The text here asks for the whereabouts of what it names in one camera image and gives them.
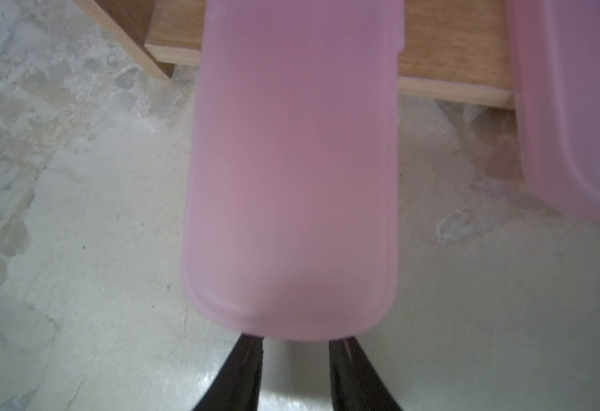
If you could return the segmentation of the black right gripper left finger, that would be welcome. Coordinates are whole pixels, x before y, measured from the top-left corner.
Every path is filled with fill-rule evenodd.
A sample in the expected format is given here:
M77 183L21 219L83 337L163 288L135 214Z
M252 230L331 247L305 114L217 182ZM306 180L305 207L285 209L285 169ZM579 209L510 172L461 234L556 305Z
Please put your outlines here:
M257 411L263 338L242 334L193 411Z

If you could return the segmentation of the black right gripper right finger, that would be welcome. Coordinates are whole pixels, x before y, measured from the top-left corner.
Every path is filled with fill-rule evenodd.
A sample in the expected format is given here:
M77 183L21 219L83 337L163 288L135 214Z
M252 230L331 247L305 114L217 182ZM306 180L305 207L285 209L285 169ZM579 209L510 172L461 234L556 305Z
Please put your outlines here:
M355 337L329 342L333 409L402 411Z

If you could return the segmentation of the pink pencil case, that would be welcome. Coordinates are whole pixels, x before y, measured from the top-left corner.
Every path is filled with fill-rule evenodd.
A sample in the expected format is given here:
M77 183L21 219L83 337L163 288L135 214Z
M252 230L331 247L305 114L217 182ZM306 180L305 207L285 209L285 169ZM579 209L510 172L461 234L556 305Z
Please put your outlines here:
M182 246L192 306L292 341L373 327L398 276L398 92L343 76L291 90L201 52Z
M528 186L600 221L600 1L508 1L505 13Z

